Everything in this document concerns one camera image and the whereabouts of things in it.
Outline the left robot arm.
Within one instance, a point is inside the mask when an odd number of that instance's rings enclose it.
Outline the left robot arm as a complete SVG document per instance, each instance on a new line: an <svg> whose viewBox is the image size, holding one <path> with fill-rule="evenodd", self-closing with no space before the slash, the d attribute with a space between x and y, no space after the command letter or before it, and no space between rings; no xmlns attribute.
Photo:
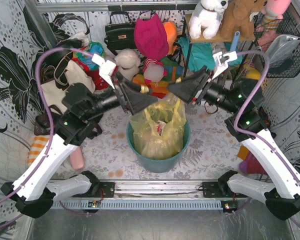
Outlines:
<svg viewBox="0 0 300 240"><path fill-rule="evenodd" d="M93 94L83 83L72 84L66 90L62 103L67 111L57 123L50 124L51 134L42 152L23 175L1 187L21 214L36 219L66 198L101 196L100 180L88 170L67 180L50 179L91 134L97 117L118 106L134 115L158 100L150 89L126 80L119 72L112 80L114 87L101 95Z"/></svg>

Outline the yellow trash bag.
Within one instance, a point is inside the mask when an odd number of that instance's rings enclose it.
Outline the yellow trash bag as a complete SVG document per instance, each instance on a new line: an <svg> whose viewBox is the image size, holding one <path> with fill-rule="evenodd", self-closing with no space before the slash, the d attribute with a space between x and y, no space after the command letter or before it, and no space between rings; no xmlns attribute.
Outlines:
<svg viewBox="0 0 300 240"><path fill-rule="evenodd" d="M185 103L172 93L132 115L135 150L152 160L166 160L183 149Z"/></svg>

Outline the teal trash bin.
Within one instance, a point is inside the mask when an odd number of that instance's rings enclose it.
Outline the teal trash bin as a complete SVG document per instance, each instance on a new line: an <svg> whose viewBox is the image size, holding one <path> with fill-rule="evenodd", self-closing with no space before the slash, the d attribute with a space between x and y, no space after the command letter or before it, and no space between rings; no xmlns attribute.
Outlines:
<svg viewBox="0 0 300 240"><path fill-rule="evenodd" d="M181 151L173 157L162 160L146 158L136 151L134 143L134 130L130 123L128 123L126 127L126 138L130 148L135 153L137 160L142 165L142 167L149 172L160 174L169 172L180 161L190 142L191 129L189 122L187 121L184 125Z"/></svg>

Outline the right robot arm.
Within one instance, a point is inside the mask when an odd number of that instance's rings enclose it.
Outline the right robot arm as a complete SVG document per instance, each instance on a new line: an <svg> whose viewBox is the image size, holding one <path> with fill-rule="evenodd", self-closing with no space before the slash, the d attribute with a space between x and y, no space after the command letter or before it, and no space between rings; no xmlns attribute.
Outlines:
<svg viewBox="0 0 300 240"><path fill-rule="evenodd" d="M205 67L167 89L185 103L201 100L232 114L224 122L229 133L246 147L270 177L261 182L229 170L218 179L222 195L243 195L266 205L278 219L287 220L300 211L300 174L275 143L265 120L257 111L262 88L254 79L242 78L226 89L211 78Z"/></svg>

